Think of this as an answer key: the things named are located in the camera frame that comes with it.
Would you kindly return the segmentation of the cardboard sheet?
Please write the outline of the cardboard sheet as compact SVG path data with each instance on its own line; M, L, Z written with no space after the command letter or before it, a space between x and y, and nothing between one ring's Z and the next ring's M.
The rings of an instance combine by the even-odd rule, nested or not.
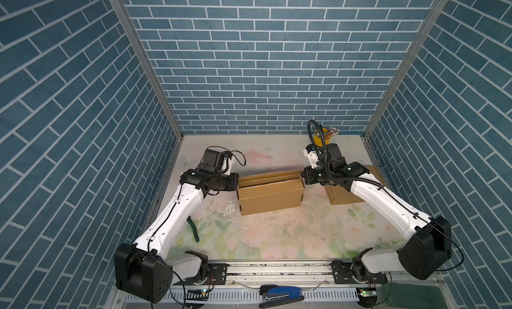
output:
M300 170L240 178L237 201L242 216L299 207L305 185Z

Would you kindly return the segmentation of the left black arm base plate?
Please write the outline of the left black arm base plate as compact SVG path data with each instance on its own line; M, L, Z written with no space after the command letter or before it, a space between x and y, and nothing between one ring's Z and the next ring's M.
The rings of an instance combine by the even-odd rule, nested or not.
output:
M197 272L190 271L188 268L178 268L177 273L181 278L174 275L172 285L185 285L185 286L207 286L212 285L225 285L227 276L226 263L209 263L208 265L201 264Z

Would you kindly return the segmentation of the cardboard box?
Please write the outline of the cardboard box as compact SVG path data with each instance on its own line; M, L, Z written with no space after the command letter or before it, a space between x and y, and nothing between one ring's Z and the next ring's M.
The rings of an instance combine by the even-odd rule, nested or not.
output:
M380 183L385 184L385 181L376 167L372 165L365 165L365 167L372 173ZM324 189L329 198L331 205L343 205L343 204L356 204L364 202L364 200L352 192L347 191L342 186L324 186Z

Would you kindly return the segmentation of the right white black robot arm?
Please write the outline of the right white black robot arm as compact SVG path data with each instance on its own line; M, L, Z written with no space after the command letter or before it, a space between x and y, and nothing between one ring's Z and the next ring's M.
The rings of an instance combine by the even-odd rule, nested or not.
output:
M407 272L426 280L451 258L451 225L444 217L432 218L405 202L366 166L346 163L336 144L308 145L303 154L309 161L301 173L305 184L344 188L373 206L405 239L394 249L360 252L351 265L355 280L366 283L381 272Z

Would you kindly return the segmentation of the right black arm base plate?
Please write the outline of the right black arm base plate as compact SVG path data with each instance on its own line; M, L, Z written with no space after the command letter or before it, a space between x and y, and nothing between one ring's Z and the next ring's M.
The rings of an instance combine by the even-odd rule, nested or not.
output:
M336 284L385 284L388 282L384 272L372 274L359 263L335 260L330 267Z

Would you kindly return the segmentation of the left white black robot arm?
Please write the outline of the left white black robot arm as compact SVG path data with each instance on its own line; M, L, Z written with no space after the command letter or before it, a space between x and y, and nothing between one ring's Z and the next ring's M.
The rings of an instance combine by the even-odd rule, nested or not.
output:
M202 283L210 277L204 254L187 251L171 262L166 258L182 227L211 192L237 190L239 175L231 170L235 158L232 151L212 146L195 168L180 176L176 192L149 228L134 242L123 243L115 251L118 290L157 304L171 285L187 279Z

